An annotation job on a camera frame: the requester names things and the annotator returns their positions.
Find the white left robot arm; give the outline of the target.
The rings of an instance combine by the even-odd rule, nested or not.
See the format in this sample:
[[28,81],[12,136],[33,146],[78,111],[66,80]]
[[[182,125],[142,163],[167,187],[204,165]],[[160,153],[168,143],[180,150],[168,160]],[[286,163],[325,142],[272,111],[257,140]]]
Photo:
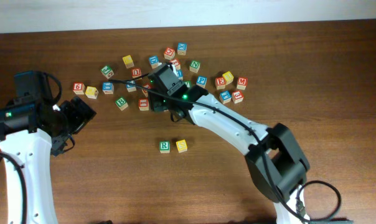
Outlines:
[[60,106],[15,100],[0,110],[0,158],[4,160],[8,223],[57,223],[50,157],[70,150],[96,112],[75,96]]

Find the yellow S block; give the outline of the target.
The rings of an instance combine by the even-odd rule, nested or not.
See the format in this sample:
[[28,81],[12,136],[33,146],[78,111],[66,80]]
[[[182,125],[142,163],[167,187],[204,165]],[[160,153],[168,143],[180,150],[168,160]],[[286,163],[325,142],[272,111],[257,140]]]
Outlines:
[[178,153],[186,152],[188,150],[187,143],[185,139],[176,142],[176,147]]

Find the green R block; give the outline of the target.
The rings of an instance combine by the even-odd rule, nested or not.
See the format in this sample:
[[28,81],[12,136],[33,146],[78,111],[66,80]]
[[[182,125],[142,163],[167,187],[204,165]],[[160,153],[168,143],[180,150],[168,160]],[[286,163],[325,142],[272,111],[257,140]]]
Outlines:
[[159,142],[159,152],[160,153],[170,153],[171,147],[169,141],[160,141]]

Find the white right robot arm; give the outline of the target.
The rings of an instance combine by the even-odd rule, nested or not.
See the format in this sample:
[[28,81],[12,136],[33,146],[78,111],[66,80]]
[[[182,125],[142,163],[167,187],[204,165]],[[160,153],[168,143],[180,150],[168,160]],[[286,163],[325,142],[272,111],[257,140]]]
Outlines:
[[251,121],[196,85],[170,91],[155,88],[149,92],[149,102],[156,111],[167,108],[174,122],[186,119],[238,149],[255,187],[273,202],[277,223],[310,223],[303,199],[310,165],[285,125],[269,128]]

